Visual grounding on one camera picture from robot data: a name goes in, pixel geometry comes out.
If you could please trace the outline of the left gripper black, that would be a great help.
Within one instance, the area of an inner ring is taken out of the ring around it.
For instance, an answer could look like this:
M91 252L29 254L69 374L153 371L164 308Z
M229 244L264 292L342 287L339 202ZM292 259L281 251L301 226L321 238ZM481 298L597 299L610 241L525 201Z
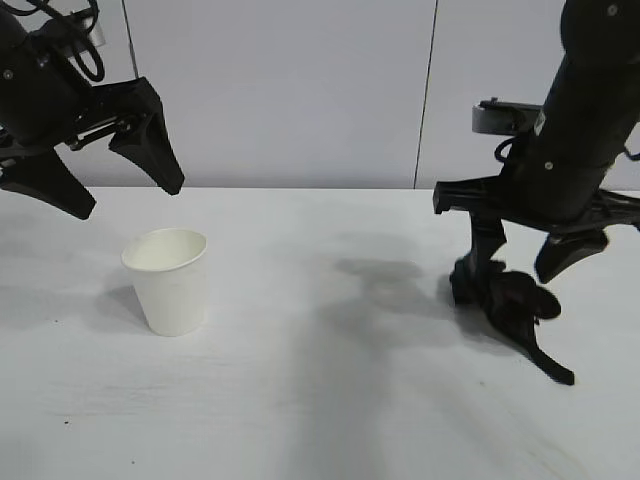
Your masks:
M86 220L96 200L55 148L79 151L107 137L111 151L177 195L185 176L152 85L146 78L104 83L90 38L97 9L46 12L48 21L27 31L23 10L1 11L1 189Z

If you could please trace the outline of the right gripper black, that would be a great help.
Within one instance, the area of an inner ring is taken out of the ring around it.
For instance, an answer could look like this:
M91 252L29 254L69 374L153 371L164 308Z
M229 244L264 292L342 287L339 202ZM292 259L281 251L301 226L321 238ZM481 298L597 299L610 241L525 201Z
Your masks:
M439 181L433 195L437 214L470 213L471 248L450 274L454 303L484 305L492 277L505 270L504 261L492 259L506 243L501 220L563 234L549 234L536 257L543 284L607 248L604 231L584 230L638 224L638 199L602 187L638 121L638 64L587 66L564 58L543 104L477 104L473 131L504 138L494 151L501 170Z

